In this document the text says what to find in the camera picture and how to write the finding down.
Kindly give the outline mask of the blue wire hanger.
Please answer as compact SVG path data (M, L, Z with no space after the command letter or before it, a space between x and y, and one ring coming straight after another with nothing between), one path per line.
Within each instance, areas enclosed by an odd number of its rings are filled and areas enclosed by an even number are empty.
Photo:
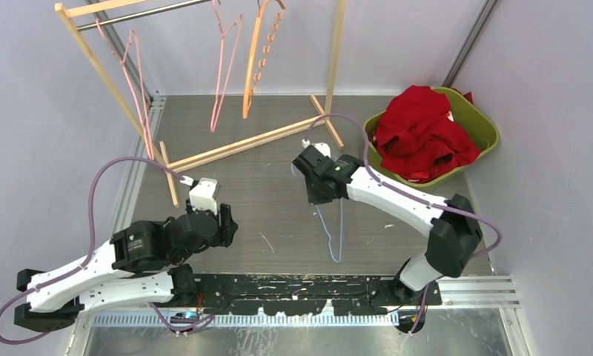
M345 208L341 200L337 207L337 235L334 236L325 218L321 205L312 204L313 215L319 218L324 235L327 237L328 254L333 263L340 264L343 258L343 245L345 241Z

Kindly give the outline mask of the pink wire hanger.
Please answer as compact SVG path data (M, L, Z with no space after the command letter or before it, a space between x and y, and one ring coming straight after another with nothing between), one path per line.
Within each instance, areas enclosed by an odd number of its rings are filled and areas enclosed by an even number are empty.
M147 100L145 99L146 89L144 87L144 79L143 79L143 72L142 72L142 58L141 58L141 50L140 50L140 45L139 45L139 38L137 37L135 31L131 30L129 32L127 42L124 46L124 52L122 55L119 55L116 52L111 41L106 38L105 32L102 29L102 23L100 22L99 19L96 20L96 28L98 29L98 32L100 33L103 40L109 46L112 54L116 57L116 60L119 62L119 65L123 71L123 74L125 75L127 85L130 89L131 96L134 101L137 116L139 119L139 124L142 129L142 138L143 138L143 141L145 144L145 149L146 149L148 158L155 160L156 159L155 148L153 147L153 137L152 137L152 131L151 131L151 127L150 127L150 119L148 116L149 104L148 104ZM130 74L126 67L126 64L127 64L128 60L130 59L130 52L131 52L132 46L135 47L136 60L137 60L137 65L138 65L138 69L137 69L138 74L139 74L139 83L138 84L132 83Z

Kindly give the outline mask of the red garment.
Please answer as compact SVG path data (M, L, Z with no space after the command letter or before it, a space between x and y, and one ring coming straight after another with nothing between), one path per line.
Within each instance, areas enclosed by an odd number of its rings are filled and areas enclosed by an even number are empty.
M470 165L480 149L452 118L444 93L428 86L407 88L390 101L373 130L380 166L409 182L427 183Z

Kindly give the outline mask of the wooden hanger with metal hook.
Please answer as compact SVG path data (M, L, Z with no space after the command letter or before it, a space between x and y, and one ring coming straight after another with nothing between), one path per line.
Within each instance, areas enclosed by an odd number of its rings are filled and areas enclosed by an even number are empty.
M260 44L260 40L262 39L262 23L265 11L272 1L267 0L261 1L259 3L259 9L257 11L251 36L251 45L249 48L248 63L246 67L245 86L242 102L243 119L248 118L257 86L262 78L262 71L266 66L268 54L271 52L271 46L276 37L280 23L285 15L286 6L284 1L276 0L275 2L279 7L279 11L276 13L275 18L271 23L271 29L265 37L265 43L263 46Z

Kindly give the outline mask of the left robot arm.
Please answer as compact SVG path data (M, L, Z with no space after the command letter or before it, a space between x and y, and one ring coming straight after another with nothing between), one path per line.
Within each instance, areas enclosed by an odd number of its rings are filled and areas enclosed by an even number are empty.
M20 271L17 289L28 295L15 307L13 322L46 333L73 325L81 314L114 306L196 304L200 289L188 259L230 246L237 229L225 203L217 212L188 207L163 222L132 222L96 248L88 263L78 259L52 271Z

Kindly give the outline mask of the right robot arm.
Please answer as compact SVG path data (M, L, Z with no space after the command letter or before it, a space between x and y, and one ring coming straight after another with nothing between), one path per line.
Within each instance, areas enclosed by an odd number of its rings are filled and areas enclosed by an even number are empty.
M427 239L426 250L404 262L395 275L391 293L399 302L410 305L438 277L462 274L483 238L469 199L423 193L377 173L354 156L333 159L326 148L308 144L292 162L304 176L310 204L362 202L402 220Z

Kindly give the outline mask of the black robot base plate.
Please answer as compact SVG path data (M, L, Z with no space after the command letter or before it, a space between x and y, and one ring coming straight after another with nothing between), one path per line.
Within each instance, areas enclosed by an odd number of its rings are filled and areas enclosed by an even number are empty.
M438 306L435 285L424 297L403 294L393 276L321 274L197 274L191 286L173 304L202 309L209 314L288 317L321 314L325 306L335 316L386 314L403 306Z

